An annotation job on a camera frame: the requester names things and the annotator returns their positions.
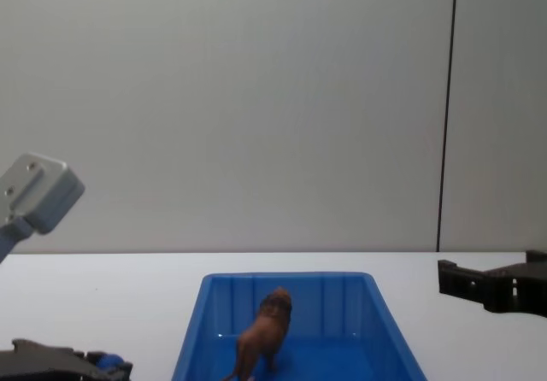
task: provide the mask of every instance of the black mechanical part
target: black mechanical part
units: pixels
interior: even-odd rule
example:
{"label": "black mechanical part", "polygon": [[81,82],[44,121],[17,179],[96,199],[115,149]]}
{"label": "black mechanical part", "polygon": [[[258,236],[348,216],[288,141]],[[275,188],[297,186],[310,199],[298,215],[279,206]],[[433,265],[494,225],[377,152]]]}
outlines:
{"label": "black mechanical part", "polygon": [[130,381],[130,362],[106,370],[96,367],[104,352],[84,355],[22,339],[13,344],[14,351],[0,351],[2,381]]}
{"label": "black mechanical part", "polygon": [[547,253],[529,250],[526,263],[485,272],[438,262],[439,291],[481,302],[492,313],[529,313],[547,318]]}

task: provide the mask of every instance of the brown toy animal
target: brown toy animal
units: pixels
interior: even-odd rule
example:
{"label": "brown toy animal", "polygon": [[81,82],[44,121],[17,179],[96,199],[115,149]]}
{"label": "brown toy animal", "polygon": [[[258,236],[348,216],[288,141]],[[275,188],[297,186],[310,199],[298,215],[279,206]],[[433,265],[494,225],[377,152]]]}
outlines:
{"label": "brown toy animal", "polygon": [[268,370],[275,369],[274,357],[289,330],[291,311],[291,296],[281,287],[262,300],[255,322],[238,338],[233,372],[222,381],[235,377],[249,381],[261,355],[266,359]]}

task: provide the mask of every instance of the white wall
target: white wall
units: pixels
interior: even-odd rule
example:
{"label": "white wall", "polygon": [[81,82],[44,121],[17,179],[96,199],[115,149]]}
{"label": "white wall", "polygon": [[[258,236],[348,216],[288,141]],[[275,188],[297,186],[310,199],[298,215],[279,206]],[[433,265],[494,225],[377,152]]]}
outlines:
{"label": "white wall", "polygon": [[19,251],[433,250],[451,0],[0,0],[0,158],[87,192]]}
{"label": "white wall", "polygon": [[457,0],[442,250],[547,249],[547,0]]}

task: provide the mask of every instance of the white table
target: white table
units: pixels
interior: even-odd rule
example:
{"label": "white table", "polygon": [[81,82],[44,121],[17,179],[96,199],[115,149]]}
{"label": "white table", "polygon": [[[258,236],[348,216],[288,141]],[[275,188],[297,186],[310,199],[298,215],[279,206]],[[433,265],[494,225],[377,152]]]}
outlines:
{"label": "white table", "polygon": [[104,349],[135,364],[135,381],[168,381],[205,274],[359,271],[376,279],[428,379],[544,380],[547,319],[440,295],[438,259],[487,269],[524,255],[11,255],[0,265],[0,349],[15,337]]}

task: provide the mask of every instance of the blue component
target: blue component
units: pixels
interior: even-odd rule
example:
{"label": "blue component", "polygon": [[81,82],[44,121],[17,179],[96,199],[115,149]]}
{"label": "blue component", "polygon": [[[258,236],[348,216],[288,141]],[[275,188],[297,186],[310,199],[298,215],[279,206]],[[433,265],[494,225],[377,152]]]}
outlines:
{"label": "blue component", "polygon": [[96,367],[101,370],[107,370],[112,367],[116,367],[120,364],[122,364],[124,361],[123,359],[116,354],[105,354],[101,357],[101,359],[96,364]]}
{"label": "blue component", "polygon": [[425,381],[372,276],[364,273],[212,274],[203,279],[173,381],[218,381],[238,334],[278,286],[292,296],[277,372],[260,381]]}

